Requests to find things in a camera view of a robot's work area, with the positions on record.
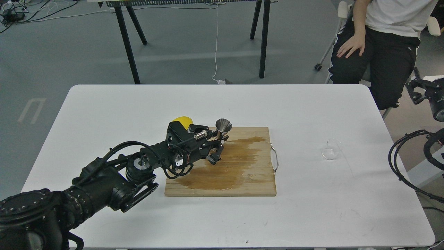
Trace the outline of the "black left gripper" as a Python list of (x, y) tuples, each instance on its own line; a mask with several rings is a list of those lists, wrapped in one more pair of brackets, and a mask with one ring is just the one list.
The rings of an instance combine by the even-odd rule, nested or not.
[(190, 167), (201, 159), (215, 165), (221, 159), (224, 142), (229, 137), (224, 135), (222, 140), (217, 140), (216, 129), (191, 124), (189, 130), (185, 130), (179, 122), (170, 122), (166, 135), (165, 164), (168, 167)]

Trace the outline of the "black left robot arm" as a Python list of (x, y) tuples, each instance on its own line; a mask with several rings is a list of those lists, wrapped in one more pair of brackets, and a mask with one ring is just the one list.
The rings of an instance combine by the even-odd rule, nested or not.
[(1, 249), (68, 250), (73, 241), (82, 250), (84, 241), (71, 230), (106, 206), (127, 212), (157, 189), (156, 169), (176, 179), (187, 175), (198, 160), (216, 164), (232, 124), (221, 118), (215, 127), (179, 117), (168, 124), (164, 141), (151, 146), (139, 141), (118, 144), (82, 168), (64, 191), (33, 190), (4, 199)]

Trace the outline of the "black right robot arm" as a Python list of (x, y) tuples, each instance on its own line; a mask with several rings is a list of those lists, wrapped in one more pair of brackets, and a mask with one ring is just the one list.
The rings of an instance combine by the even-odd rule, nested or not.
[[(443, 76), (430, 76), (422, 79), (417, 68), (413, 70), (415, 78), (407, 82), (405, 87), (414, 104), (420, 104), (423, 100), (428, 100), (431, 106), (433, 118), (439, 122), (444, 120), (444, 90)], [(405, 177), (398, 167), (397, 158), (401, 147), (410, 139), (425, 135), (427, 141), (423, 146), (425, 160), (417, 164), (408, 171), (408, 177)], [(410, 134), (405, 134), (397, 140), (390, 148), (388, 153), (388, 163), (391, 170), (398, 179), (407, 186), (421, 193), (428, 198), (443, 203), (443, 197), (428, 193), (420, 187), (430, 183), (432, 180), (443, 174), (443, 138), (444, 130), (429, 132), (426, 130), (417, 130)]]

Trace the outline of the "person right hand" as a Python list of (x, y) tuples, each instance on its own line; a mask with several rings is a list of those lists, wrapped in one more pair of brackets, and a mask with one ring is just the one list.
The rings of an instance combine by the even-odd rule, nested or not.
[(338, 50), (336, 56), (338, 58), (349, 58), (354, 52), (358, 51), (358, 55), (362, 56), (365, 50), (365, 30), (355, 32)]

